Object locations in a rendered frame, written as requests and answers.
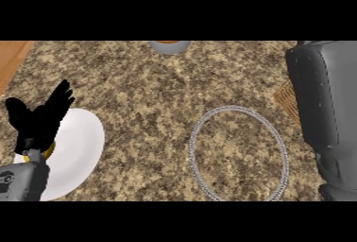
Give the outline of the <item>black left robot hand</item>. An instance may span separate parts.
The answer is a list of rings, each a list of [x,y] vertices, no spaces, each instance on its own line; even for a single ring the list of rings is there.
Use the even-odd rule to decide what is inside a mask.
[[[67,80],[61,82],[49,99],[34,110],[17,97],[6,99],[9,122],[18,131],[14,150],[17,154],[23,155],[30,149],[45,152],[51,148],[74,100]]]

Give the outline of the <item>white oval placemat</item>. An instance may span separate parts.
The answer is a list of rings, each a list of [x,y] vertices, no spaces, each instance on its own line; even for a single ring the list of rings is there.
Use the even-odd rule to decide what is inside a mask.
[[[104,146],[101,119],[85,109],[70,109],[55,138],[55,150],[46,160],[51,173],[42,201],[68,195],[83,184],[96,168]]]

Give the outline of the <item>brown wicker basket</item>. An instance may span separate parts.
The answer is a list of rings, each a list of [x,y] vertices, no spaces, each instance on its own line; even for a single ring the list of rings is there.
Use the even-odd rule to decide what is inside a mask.
[[[294,95],[294,85],[290,81],[287,81],[279,88],[279,90],[273,94],[275,101],[287,112],[290,118],[296,122],[297,126],[301,127],[300,115],[299,115],[299,107]]]

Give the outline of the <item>brown wooden panel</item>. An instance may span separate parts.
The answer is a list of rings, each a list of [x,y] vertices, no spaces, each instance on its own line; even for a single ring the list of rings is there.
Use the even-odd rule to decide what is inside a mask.
[[[5,93],[34,43],[34,41],[0,41],[0,95]]]

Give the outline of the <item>grey bowl with orange content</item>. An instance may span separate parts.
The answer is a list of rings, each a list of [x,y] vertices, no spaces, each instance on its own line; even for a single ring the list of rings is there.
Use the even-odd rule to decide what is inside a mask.
[[[151,41],[151,46],[152,48],[166,55],[173,55],[178,54],[180,52],[183,52],[189,45],[191,45],[191,41]]]

